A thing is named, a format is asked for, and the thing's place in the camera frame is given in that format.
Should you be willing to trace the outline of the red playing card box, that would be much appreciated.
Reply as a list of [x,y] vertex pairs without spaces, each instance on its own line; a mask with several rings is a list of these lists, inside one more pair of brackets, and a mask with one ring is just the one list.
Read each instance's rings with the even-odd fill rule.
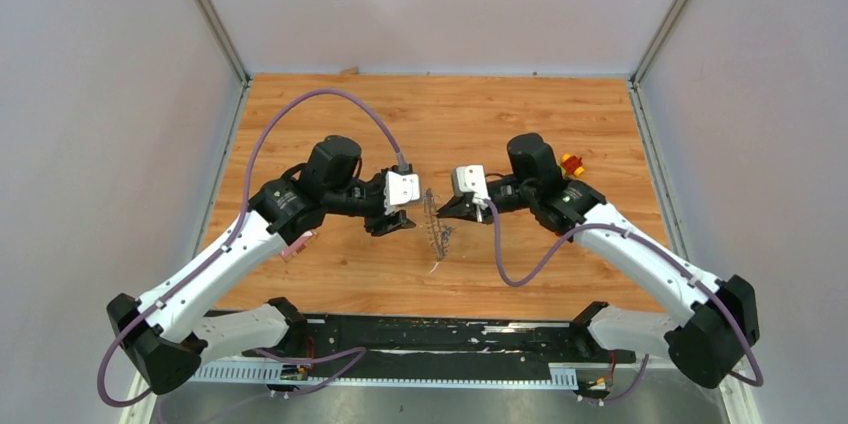
[[317,237],[314,231],[307,231],[295,239],[291,244],[287,245],[279,252],[279,256],[285,261],[290,262],[298,254],[303,252],[305,248]]

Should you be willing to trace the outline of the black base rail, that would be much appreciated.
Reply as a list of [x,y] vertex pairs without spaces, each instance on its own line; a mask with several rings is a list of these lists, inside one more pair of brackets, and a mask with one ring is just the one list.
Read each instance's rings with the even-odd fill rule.
[[322,358],[362,347],[348,378],[542,379],[552,364],[633,364],[631,351],[607,351],[568,321],[302,313],[270,352]]

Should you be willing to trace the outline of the toy brick car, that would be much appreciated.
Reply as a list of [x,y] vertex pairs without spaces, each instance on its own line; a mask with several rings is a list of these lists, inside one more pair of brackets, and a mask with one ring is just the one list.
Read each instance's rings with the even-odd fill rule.
[[585,172],[583,160],[577,155],[564,154],[560,159],[559,167],[566,178],[579,178]]

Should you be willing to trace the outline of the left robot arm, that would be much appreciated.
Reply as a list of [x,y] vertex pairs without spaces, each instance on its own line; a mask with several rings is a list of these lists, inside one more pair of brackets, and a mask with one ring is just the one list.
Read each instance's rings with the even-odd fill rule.
[[306,348],[306,319],[286,298],[210,316],[216,302],[276,254],[291,256],[327,215],[359,217],[374,237],[414,227],[405,207],[421,197],[410,165],[360,179],[362,150],[343,136],[316,144],[308,160],[271,180],[206,249],[157,287],[107,306],[119,346],[156,395],[186,383],[203,365],[253,349],[293,357]]

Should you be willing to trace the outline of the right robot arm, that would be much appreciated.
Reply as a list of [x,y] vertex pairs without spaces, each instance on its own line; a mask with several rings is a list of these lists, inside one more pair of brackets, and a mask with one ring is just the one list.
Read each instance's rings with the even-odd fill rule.
[[[760,338],[756,293],[739,275],[722,279],[671,252],[630,222],[598,190],[564,174],[553,148],[537,133],[506,145],[510,173],[489,180],[480,165],[455,168],[452,198],[437,212],[494,227],[495,262],[502,281],[522,287],[565,244],[574,243],[614,265],[661,305],[661,312],[628,311],[605,302],[587,307],[571,347],[584,361],[609,350],[670,360],[695,384],[714,389],[726,377],[752,387],[765,383],[753,353]],[[557,242],[523,278],[511,278],[502,254],[502,216],[529,211]]]

